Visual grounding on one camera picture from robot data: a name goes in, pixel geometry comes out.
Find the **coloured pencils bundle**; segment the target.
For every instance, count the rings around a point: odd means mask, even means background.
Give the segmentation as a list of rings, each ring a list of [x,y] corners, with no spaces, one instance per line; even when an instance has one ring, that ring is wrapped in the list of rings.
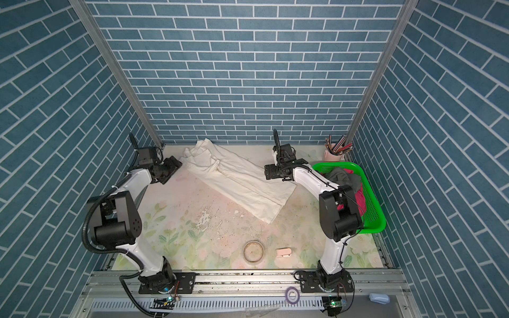
[[[343,135],[336,143],[333,143],[332,135],[325,139],[325,155],[341,156],[352,151],[353,143],[347,143],[347,136]]]

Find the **grey t shirt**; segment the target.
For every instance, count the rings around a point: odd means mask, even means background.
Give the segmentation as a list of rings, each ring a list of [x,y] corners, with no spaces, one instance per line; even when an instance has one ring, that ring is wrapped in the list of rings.
[[[339,186],[349,186],[355,193],[362,189],[362,179],[360,176],[352,173],[350,170],[335,167],[331,172],[324,174],[329,181]]]

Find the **pale blue computer mouse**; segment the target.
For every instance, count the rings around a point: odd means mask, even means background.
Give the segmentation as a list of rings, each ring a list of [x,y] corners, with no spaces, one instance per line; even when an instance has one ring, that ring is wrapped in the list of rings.
[[[390,297],[386,294],[369,294],[369,299],[373,303],[377,303],[380,305],[388,305],[390,303]]]

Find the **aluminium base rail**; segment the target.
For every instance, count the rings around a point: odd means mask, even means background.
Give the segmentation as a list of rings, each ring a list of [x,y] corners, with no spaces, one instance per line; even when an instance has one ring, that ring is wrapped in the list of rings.
[[[293,270],[197,270],[191,297],[205,296],[273,296],[283,295],[286,288],[300,285]],[[410,287],[399,269],[351,268],[356,295],[372,293],[410,295]],[[93,272],[82,295],[95,298],[123,298],[119,277],[130,271]]]

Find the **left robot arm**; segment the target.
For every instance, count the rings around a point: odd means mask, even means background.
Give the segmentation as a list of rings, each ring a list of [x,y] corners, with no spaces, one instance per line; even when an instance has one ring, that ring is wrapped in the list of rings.
[[[167,183],[182,163],[174,156],[165,158],[157,147],[135,147],[135,151],[123,179],[87,201],[82,243],[94,254],[123,254],[138,267],[136,277],[142,288],[152,294],[169,294],[176,286],[176,275],[167,259],[142,236],[143,221],[136,200],[149,185]]]

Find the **green plastic basket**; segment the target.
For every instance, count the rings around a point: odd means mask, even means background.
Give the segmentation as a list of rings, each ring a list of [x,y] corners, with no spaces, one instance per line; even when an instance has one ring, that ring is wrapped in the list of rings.
[[[321,173],[329,173],[334,168],[343,168],[350,170],[359,176],[363,185],[363,195],[365,198],[366,211],[362,216],[364,228],[359,231],[360,234],[376,234],[381,233],[387,226],[387,220],[384,212],[377,200],[375,193],[369,183],[363,169],[353,162],[321,162],[314,164],[312,168]]]

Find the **white t shirt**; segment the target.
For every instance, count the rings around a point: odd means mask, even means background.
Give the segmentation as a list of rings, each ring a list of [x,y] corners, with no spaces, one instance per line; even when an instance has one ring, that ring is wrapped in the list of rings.
[[[276,219],[296,189],[293,182],[267,180],[263,168],[209,139],[186,148],[180,162],[209,187],[267,224]]]

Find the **magenta t shirt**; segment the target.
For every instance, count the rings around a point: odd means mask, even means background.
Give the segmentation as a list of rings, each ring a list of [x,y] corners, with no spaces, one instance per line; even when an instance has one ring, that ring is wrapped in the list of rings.
[[[355,200],[356,200],[357,205],[359,206],[360,216],[364,216],[364,214],[367,210],[367,205],[366,205],[366,199],[365,199],[365,196],[363,193],[363,187],[361,190],[359,190],[357,193],[355,193]]]

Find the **pink pencil cup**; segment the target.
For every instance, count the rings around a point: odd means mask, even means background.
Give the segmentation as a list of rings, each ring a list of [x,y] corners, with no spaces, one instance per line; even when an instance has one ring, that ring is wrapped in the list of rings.
[[[328,150],[325,150],[324,155],[323,155],[323,160],[325,162],[344,162],[345,161],[345,157],[344,157],[343,154],[336,155],[336,154],[332,154]]]

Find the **pink eraser block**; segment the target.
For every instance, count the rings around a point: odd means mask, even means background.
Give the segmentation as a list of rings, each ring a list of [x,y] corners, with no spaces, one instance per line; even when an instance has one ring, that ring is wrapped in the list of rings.
[[[291,248],[281,248],[276,250],[276,257],[277,258],[286,258],[291,257],[292,255],[292,249]]]

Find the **purple tape roll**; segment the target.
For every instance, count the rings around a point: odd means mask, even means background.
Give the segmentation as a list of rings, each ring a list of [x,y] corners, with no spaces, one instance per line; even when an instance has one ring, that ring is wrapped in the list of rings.
[[[285,290],[284,296],[286,302],[291,306],[297,305],[300,301],[300,292],[293,286],[290,286]]]

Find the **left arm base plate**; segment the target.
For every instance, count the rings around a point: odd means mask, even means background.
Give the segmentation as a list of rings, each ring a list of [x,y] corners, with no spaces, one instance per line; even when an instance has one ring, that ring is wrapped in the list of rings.
[[[153,283],[142,283],[139,294],[170,295],[170,294],[192,294],[196,282],[195,272],[177,272],[171,284],[156,286]]]

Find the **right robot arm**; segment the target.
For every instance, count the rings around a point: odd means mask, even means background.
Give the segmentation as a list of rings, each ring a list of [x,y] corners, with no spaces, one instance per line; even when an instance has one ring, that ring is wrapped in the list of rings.
[[[293,181],[305,187],[319,203],[319,224],[327,237],[322,257],[312,282],[325,291],[355,289],[350,273],[345,269],[345,248],[350,239],[363,229],[355,193],[348,185],[339,185],[322,176],[303,159],[279,160],[264,167],[267,180]]]

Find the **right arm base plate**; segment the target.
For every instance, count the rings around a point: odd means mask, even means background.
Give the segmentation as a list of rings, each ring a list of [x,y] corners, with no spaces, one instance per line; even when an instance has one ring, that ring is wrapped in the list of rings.
[[[355,283],[347,270],[328,275],[321,270],[297,270],[294,278],[300,285],[300,291],[304,294],[311,293],[353,293]]]

